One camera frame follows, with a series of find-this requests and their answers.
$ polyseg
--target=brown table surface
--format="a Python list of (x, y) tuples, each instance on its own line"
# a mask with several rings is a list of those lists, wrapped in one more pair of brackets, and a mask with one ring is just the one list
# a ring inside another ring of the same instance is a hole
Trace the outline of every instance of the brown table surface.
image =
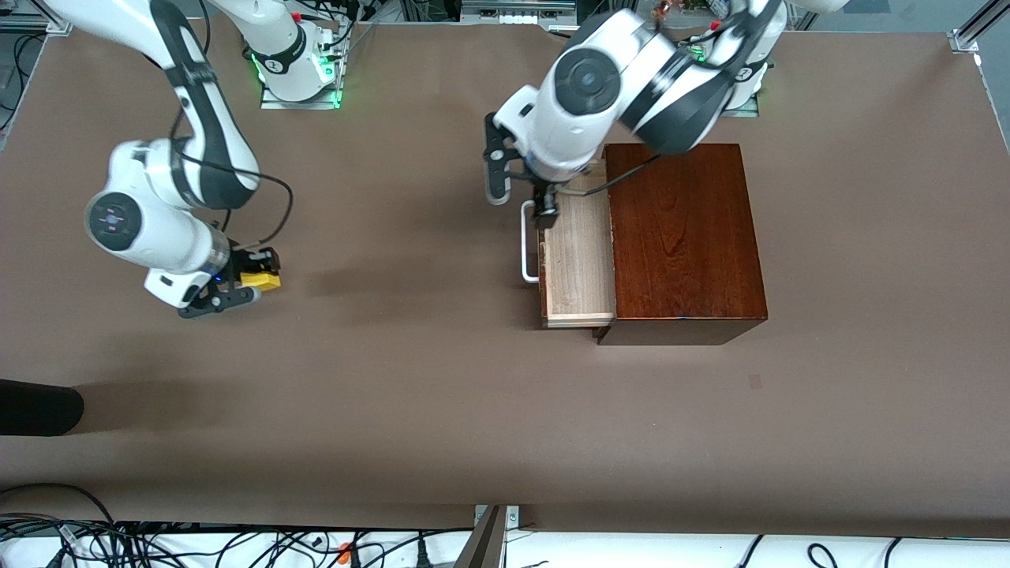
[[(0, 441), (3, 484), (137, 519), (466, 525), (500, 501), (543, 529), (1010, 535), (1010, 158), (942, 34), (784, 35), (762, 117), (708, 138), (742, 148), (769, 321), (601, 348), (538, 329), (521, 195), (484, 199), (482, 117), (560, 39), (381, 26), (343, 108), (261, 111), (215, 21), (235, 118), (297, 191), (284, 287), (185, 321), (88, 240), (109, 152), (177, 103), (125, 48), (49, 41), (0, 161), (0, 376), (84, 385), (90, 433)], [(282, 204), (265, 185), (234, 235)], [(25, 499), (3, 508), (95, 514)]]

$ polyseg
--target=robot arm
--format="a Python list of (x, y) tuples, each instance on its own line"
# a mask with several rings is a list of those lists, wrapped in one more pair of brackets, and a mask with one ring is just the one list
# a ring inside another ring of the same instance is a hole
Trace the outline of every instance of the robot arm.
[[(539, 89), (523, 87), (485, 119), (488, 200), (505, 203), (510, 179), (529, 179), (537, 226), (548, 228), (558, 214), (553, 184), (579, 175), (618, 120), (656, 154), (690, 151), (724, 109), (760, 88), (786, 19), (783, 0), (735, 1), (717, 29), (694, 41), (705, 45), (699, 58), (629, 10), (589, 18)], [(522, 172), (512, 171), (519, 159)]]
[(228, 169), (258, 173), (256, 158), (238, 131), (214, 70), (204, 59), (186, 18), (168, 0), (102, 0), (100, 6), (97, 4), (49, 2), (54, 10), (81, 29), (154, 60), (165, 71), (193, 127), (192, 136), (176, 143), (180, 145), (177, 150), (195, 160), (225, 167), (205, 168), (183, 161), (178, 152), (162, 148), (168, 140), (155, 140), (148, 147), (148, 169), (158, 196), (182, 209), (242, 206), (256, 191), (259, 179)]
[(263, 82), (279, 99), (303, 101), (334, 81), (338, 41), (331, 30), (296, 21), (280, 0), (209, 1), (242, 33)]
[[(227, 274), (230, 282), (235, 273), (227, 271), (248, 264), (247, 253), (231, 251), (220, 230), (189, 211), (242, 206), (259, 185), (256, 158), (193, 30), (169, 0), (48, 4), (81, 29), (154, 60), (192, 124), (189, 137), (116, 147), (106, 186), (89, 203), (85, 220), (99, 247), (150, 269), (144, 287), (183, 313), (212, 278)], [(259, 290), (244, 290), (238, 297), (243, 298), (239, 303), (255, 301)]]

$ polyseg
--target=yellow block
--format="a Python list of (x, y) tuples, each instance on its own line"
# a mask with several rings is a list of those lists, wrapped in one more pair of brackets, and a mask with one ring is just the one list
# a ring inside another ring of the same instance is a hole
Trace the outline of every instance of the yellow block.
[(241, 279), (242, 286), (256, 286), (260, 288), (261, 292), (281, 287), (281, 277), (269, 272), (259, 272), (256, 274), (243, 272), (241, 273)]

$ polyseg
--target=drawer handle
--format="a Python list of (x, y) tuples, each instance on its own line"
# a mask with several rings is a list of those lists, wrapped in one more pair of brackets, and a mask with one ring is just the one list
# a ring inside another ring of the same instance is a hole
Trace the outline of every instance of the drawer handle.
[(534, 205), (532, 199), (522, 202), (522, 207), (519, 207), (519, 243), (522, 249), (519, 250), (519, 259), (522, 262), (522, 279), (529, 284), (539, 284), (539, 276), (530, 276), (527, 268), (529, 266), (529, 261), (526, 259), (526, 209), (529, 209)]

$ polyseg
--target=dark wooden cabinet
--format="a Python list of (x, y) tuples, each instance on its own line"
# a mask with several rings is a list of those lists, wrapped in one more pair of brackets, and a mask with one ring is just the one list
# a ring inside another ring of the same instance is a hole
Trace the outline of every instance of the dark wooden cabinet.
[[(651, 153), (604, 156), (612, 180)], [(602, 345), (719, 345), (768, 319), (739, 146), (662, 158), (608, 193), (616, 312)]]
[[(649, 159), (608, 145), (570, 188), (588, 190)], [(563, 196), (540, 233), (548, 327), (592, 326), (601, 345), (721, 345), (768, 319), (761, 261), (736, 145), (666, 157), (607, 194)]]

